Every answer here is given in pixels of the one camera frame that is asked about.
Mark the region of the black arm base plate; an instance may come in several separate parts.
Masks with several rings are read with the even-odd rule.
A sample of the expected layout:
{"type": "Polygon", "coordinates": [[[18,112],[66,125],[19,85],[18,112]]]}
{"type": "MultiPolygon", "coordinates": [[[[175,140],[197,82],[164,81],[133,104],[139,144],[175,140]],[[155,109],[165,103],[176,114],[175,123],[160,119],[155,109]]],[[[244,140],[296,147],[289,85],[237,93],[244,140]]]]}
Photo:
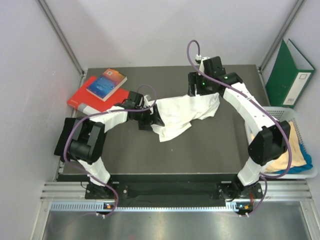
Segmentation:
{"type": "Polygon", "coordinates": [[[121,200],[138,197],[206,197],[232,201],[241,198],[261,198],[263,196],[259,183],[244,190],[235,188],[232,183],[221,182],[120,182],[112,183],[111,187],[118,193],[121,200]]]}

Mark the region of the white flower print t-shirt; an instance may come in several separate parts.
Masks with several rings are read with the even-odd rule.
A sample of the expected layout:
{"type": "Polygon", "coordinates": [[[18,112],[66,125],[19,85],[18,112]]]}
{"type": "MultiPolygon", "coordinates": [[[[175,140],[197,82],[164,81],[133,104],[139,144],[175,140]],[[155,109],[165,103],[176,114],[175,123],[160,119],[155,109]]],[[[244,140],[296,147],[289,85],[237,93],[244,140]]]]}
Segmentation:
{"type": "Polygon", "coordinates": [[[160,142],[170,141],[189,129],[192,120],[214,117],[220,105],[219,94],[176,96],[156,100],[164,126],[152,124],[160,142]]]}

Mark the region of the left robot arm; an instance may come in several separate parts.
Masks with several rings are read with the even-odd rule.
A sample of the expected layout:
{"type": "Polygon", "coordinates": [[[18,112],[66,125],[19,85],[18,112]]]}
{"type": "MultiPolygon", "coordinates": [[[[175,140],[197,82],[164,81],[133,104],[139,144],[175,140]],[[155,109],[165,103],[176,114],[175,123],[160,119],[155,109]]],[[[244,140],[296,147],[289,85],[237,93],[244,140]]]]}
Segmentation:
{"type": "Polygon", "coordinates": [[[86,199],[115,197],[111,174],[102,161],[103,146],[107,132],[129,120],[137,121],[139,130],[143,131],[152,130],[152,125],[165,125],[157,104],[148,104],[145,96],[134,91],[105,112],[65,119],[55,154],[82,165],[89,178],[86,199]]]}

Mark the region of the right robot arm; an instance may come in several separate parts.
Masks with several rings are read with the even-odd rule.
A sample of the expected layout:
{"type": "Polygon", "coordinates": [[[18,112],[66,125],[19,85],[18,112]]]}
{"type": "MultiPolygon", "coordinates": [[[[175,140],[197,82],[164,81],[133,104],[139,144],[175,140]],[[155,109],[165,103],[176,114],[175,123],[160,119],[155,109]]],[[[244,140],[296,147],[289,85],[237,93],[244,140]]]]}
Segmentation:
{"type": "Polygon", "coordinates": [[[220,57],[198,54],[195,61],[199,64],[199,71],[188,74],[188,95],[196,97],[218,93],[240,114],[253,134],[247,148],[248,160],[231,186],[221,191],[227,201],[245,198],[267,167],[287,151],[291,126],[287,121],[279,122],[269,115],[250,94],[240,76],[226,72],[220,57]]]}

